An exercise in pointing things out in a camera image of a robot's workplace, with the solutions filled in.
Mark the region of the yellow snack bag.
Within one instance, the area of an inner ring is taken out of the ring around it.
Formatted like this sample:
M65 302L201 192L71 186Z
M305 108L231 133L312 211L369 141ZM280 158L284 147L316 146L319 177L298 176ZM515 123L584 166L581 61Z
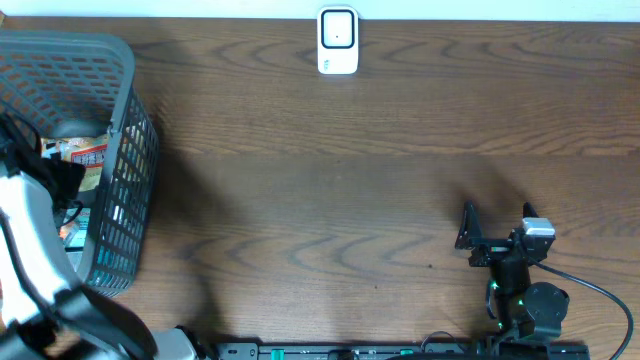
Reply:
M92 191L100 182L108 140L107 134L98 137L42 138L41 155L50 159L60 157L65 162L83 165L85 175L79 191Z

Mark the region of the mint green snack packet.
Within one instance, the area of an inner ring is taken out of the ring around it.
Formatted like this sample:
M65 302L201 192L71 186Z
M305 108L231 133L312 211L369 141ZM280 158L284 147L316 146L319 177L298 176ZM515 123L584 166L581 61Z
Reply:
M58 234L65 248L81 249L88 234L91 210L77 208L59 210L56 213Z

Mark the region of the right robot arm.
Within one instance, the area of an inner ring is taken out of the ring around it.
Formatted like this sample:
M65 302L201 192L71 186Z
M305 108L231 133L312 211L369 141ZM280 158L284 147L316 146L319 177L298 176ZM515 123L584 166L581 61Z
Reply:
M561 334L569 305L567 293L548 282L533 283L529 268L547 258L556 239L550 220L523 205L521 224L505 238L486 237L472 202L463 206L455 247L468 250L471 267L490 269L488 293L504 341L545 343Z

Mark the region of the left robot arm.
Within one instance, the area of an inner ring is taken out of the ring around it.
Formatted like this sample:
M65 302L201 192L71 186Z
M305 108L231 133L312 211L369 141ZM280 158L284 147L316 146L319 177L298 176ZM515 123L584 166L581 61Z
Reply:
M79 279L54 213L75 205L85 168L41 152L41 141L29 141L13 119L1 117L2 358L46 359L62 330L79 337L62 359L217 358L188 329L152 332Z

